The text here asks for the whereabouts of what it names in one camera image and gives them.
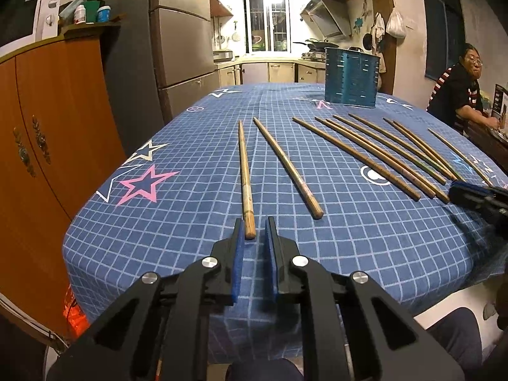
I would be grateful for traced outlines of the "dark wooden chopstick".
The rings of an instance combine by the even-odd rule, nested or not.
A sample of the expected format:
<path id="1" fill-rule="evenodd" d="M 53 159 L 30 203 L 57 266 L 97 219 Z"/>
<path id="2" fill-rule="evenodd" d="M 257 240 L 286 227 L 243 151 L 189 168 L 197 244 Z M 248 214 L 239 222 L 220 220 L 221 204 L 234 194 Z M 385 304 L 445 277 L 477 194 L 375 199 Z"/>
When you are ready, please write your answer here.
<path id="1" fill-rule="evenodd" d="M 402 192 L 404 192 L 407 196 L 412 198 L 415 201 L 418 201 L 421 199 L 421 195 L 413 188 L 410 187 L 408 184 L 406 184 L 404 181 L 399 179 L 399 177 L 391 174 L 387 170 L 385 170 L 383 167 L 378 165 L 376 162 L 374 162 L 369 157 L 363 155 L 359 151 L 353 149 L 352 147 L 348 146 L 348 144 L 345 144 L 338 138 L 333 137 L 332 135 L 328 134 L 327 132 L 318 129 L 316 126 L 313 126 L 306 121 L 299 119 L 297 117 L 293 117 L 292 120 L 299 124 L 300 126 L 305 127 L 307 130 L 317 134 L 320 138 L 325 139 L 331 144 L 334 144 L 336 147 L 338 147 L 340 150 L 348 153 L 358 161 L 362 162 L 363 164 L 367 165 L 369 168 L 375 170 L 376 173 L 381 175 L 384 179 L 386 179 L 388 182 L 392 183 L 394 186 L 399 188 Z"/>

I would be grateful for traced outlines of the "brown wooden chopstick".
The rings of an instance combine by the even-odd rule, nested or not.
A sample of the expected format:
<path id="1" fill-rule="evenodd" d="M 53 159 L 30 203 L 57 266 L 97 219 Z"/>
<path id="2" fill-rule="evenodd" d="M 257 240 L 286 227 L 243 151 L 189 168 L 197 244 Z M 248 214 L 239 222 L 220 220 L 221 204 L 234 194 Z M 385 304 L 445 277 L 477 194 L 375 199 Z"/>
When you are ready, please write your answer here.
<path id="1" fill-rule="evenodd" d="M 264 136 L 267 143 L 270 145 L 273 152 L 277 155 L 283 167 L 288 173 L 291 181 L 294 182 L 295 187 L 297 187 L 302 200 L 305 202 L 308 210 L 310 211 L 312 217 L 314 219 L 321 219 L 324 216 L 324 211 L 313 195 L 311 189 L 304 181 L 303 177 L 300 175 L 300 172 L 294 166 L 294 164 L 289 159 L 288 155 L 285 153 L 282 147 L 279 146 L 277 140 L 271 135 L 268 129 L 263 125 L 263 123 L 257 118 L 253 118 L 254 124 L 257 126 L 261 134 Z"/>

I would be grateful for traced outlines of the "light wooden chopstick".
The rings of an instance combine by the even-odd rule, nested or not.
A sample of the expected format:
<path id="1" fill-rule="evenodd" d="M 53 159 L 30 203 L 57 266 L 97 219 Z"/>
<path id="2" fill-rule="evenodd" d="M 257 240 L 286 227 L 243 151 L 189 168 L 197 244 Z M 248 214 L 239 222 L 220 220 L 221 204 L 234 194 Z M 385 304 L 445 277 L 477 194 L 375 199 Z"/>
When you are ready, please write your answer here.
<path id="1" fill-rule="evenodd" d="M 246 142 L 244 137 L 244 126 L 240 120 L 238 123 L 238 147 L 240 156 L 240 176 L 242 188 L 243 220 L 245 227 L 245 238 L 252 240 L 256 237 L 255 215 L 252 200 L 251 180 L 249 162 L 247 157 Z"/>

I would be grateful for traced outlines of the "beige lower kitchen cabinets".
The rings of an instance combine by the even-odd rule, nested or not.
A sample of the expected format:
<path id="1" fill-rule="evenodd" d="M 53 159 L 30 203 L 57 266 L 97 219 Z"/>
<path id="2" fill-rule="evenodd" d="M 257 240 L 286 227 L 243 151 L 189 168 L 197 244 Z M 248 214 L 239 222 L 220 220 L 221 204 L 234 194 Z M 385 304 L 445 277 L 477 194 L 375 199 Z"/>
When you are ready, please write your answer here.
<path id="1" fill-rule="evenodd" d="M 220 86 L 241 84 L 323 84 L 324 63 L 306 60 L 231 61 L 216 65 Z"/>

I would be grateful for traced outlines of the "wooden chopstick white band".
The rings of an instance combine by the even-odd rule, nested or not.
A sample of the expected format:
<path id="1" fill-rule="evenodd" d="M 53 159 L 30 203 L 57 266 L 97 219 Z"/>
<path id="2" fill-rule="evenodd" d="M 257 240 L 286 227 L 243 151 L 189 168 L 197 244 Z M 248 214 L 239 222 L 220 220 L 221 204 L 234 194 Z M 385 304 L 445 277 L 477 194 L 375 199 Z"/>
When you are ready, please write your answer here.
<path id="1" fill-rule="evenodd" d="M 417 149 L 413 145 L 405 142 L 405 140 L 403 140 L 402 138 L 392 134 L 391 132 L 388 132 L 387 130 L 381 128 L 380 126 L 375 125 L 374 123 L 371 123 L 368 120 L 366 120 L 360 116 L 357 116 L 355 114 L 350 114 L 350 117 L 362 122 L 364 125 L 368 126 L 369 128 L 372 128 L 376 132 L 379 132 L 379 133 L 383 134 L 384 136 L 386 136 L 387 138 L 393 140 L 396 144 L 399 144 L 400 146 L 402 146 L 406 150 L 410 151 L 415 156 L 420 157 L 422 160 L 424 160 L 426 163 L 430 164 L 434 169 L 438 170 L 442 175 L 444 175 L 451 181 L 457 180 L 457 177 L 454 174 L 452 174 L 449 170 L 445 169 L 441 164 L 434 161 L 432 158 L 428 157 L 420 149 Z"/>

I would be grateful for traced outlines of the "dark chopstick green band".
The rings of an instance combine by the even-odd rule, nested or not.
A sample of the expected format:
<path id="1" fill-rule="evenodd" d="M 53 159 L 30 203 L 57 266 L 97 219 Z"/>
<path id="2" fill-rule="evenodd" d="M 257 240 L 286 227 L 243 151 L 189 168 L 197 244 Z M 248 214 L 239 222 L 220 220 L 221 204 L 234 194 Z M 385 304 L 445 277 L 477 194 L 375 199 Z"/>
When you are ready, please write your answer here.
<path id="1" fill-rule="evenodd" d="M 341 116 L 338 116 L 336 114 L 334 114 L 333 117 L 334 117 L 335 120 L 341 121 L 342 123 L 345 123 L 348 126 L 351 126 L 351 127 L 355 128 L 357 131 L 362 132 L 362 133 L 368 135 L 370 138 L 375 139 L 377 142 L 379 142 L 381 144 L 384 144 L 387 148 L 395 151 L 396 153 L 398 153 L 399 155 L 404 157 L 406 160 L 409 160 L 410 162 L 415 164 L 417 167 L 420 168 L 420 170 L 423 170 L 424 172 L 426 172 L 429 176 L 431 176 L 434 180 L 436 180 L 440 184 L 442 184 L 442 185 L 446 184 L 446 180 L 445 180 L 445 178 L 443 176 L 438 174 L 435 170 L 429 168 L 426 164 L 420 162 L 412 154 L 410 154 L 409 152 L 403 150 L 402 148 L 400 148 L 399 146 L 397 146 L 393 142 L 389 141 L 388 139 L 383 138 L 381 135 L 376 134 L 375 132 L 369 130 L 368 128 L 364 128 L 363 126 L 360 126 L 359 124 L 357 124 L 357 123 L 355 123 L 355 122 L 353 122 L 351 120 L 347 120 L 347 119 L 345 119 L 345 118 L 343 118 Z"/>

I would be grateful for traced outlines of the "thin curved bamboo chopstick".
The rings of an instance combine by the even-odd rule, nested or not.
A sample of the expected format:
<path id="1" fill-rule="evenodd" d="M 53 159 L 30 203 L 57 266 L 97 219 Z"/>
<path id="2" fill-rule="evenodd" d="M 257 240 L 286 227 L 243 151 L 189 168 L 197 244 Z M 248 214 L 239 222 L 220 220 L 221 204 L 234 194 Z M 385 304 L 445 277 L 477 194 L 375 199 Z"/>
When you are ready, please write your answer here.
<path id="1" fill-rule="evenodd" d="M 447 147 L 449 147 L 453 153 L 456 153 L 465 163 L 467 163 L 480 177 L 481 179 L 488 185 L 489 187 L 493 188 L 494 184 L 491 182 L 490 178 L 485 175 L 481 169 L 474 164 L 464 153 L 462 153 L 459 149 L 457 149 L 450 141 L 446 140 L 442 135 L 438 134 L 437 132 L 433 131 L 432 129 L 428 128 L 428 131 L 433 134 L 436 138 L 438 138 L 441 142 L 443 142 Z"/>

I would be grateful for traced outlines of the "seated person striped sweater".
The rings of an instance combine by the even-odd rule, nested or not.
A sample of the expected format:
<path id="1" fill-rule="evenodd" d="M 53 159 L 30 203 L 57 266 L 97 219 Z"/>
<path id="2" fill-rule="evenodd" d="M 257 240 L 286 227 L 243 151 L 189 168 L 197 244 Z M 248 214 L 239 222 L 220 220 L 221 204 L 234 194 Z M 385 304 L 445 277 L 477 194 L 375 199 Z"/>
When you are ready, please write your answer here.
<path id="1" fill-rule="evenodd" d="M 469 122 L 498 128 L 498 119 L 486 117 L 480 98 L 482 72 L 478 50 L 466 43 L 458 62 L 436 81 L 426 111 L 463 134 Z"/>

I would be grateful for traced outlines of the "blue checkered star tablecloth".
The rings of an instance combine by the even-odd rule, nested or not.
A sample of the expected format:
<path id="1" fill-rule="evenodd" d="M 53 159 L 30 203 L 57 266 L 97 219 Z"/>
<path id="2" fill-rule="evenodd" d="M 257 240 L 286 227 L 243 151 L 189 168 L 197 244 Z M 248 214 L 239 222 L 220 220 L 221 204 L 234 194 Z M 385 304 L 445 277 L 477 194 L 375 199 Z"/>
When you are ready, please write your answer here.
<path id="1" fill-rule="evenodd" d="M 209 359 L 300 355 L 296 311 L 278 312 L 268 291 L 264 225 L 340 274 L 363 270 L 412 314 L 502 273 L 507 242 L 479 215 L 438 199 L 415 201 L 351 155 L 295 123 L 323 129 L 350 114 L 390 130 L 395 120 L 423 138 L 467 181 L 484 184 L 442 135 L 497 187 L 503 171 L 466 138 L 397 97 L 374 108 L 324 100 L 320 84 L 241 85 L 215 90 L 182 112 L 109 176 L 74 217 L 63 255 L 71 288 L 96 319 L 142 273 L 167 276 L 208 256 L 242 215 L 238 152 L 241 120 L 257 235 L 245 245 L 237 303 L 210 319 Z M 324 211 L 314 219 L 253 118 L 283 148 Z"/>

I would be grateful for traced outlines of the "teal perforated utensil holder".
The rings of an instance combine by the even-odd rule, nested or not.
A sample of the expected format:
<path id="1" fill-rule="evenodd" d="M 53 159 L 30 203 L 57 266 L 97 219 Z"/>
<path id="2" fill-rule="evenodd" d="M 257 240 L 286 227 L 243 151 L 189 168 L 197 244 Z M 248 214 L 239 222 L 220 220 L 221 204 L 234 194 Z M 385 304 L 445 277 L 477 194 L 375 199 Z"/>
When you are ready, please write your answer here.
<path id="1" fill-rule="evenodd" d="M 324 99 L 331 103 L 374 108 L 380 59 L 338 47 L 328 47 L 325 54 Z"/>

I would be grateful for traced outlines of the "white hanging plastic bag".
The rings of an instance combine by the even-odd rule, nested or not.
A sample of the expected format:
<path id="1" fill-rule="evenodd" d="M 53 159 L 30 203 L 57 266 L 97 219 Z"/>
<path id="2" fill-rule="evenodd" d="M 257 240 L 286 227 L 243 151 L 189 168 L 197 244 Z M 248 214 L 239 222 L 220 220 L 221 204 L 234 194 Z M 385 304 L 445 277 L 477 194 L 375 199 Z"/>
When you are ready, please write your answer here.
<path id="1" fill-rule="evenodd" d="M 385 31 L 395 39 L 405 39 L 406 37 L 404 17 L 396 7 L 393 8 L 388 18 Z"/>

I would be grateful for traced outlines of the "orange wooden cabinet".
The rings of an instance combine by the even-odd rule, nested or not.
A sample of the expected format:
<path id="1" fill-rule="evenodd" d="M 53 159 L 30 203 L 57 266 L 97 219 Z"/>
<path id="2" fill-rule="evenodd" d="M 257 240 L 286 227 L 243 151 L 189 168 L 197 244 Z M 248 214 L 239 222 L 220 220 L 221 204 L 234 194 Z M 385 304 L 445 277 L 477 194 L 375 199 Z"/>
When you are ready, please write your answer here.
<path id="1" fill-rule="evenodd" d="M 1 293 L 60 336 L 64 234 L 125 159 L 102 59 L 119 30 L 70 26 L 1 59 Z"/>

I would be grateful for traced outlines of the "black wok on stove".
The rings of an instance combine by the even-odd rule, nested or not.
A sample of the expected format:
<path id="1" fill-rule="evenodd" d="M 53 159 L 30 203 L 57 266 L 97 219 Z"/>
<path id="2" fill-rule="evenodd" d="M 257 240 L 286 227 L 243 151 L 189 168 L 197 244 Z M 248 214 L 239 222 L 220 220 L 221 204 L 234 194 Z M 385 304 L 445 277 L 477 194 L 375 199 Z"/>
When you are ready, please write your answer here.
<path id="1" fill-rule="evenodd" d="M 327 41 L 306 40 L 304 42 L 295 41 L 294 44 L 306 46 L 310 52 L 325 52 L 328 48 L 338 48 L 337 44 Z"/>

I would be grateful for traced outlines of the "steel range hood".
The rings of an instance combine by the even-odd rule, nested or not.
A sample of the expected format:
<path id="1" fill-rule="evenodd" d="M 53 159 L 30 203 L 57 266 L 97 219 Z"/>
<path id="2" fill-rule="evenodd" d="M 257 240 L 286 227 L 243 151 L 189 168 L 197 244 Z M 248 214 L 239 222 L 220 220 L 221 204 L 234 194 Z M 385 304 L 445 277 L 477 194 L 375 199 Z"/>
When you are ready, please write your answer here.
<path id="1" fill-rule="evenodd" d="M 351 37 L 351 23 L 345 2 L 337 0 L 310 0 L 300 15 L 315 25 L 324 38 L 345 40 Z"/>

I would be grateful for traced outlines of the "green container on cabinet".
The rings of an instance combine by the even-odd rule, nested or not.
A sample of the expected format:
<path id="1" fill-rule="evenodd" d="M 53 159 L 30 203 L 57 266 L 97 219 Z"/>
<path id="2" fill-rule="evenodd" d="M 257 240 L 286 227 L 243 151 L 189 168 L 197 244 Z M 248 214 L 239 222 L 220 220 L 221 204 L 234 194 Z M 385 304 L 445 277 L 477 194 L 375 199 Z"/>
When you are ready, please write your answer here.
<path id="1" fill-rule="evenodd" d="M 86 23 L 95 23 L 97 21 L 97 11 L 105 5 L 103 0 L 85 0 L 84 8 L 86 12 Z"/>

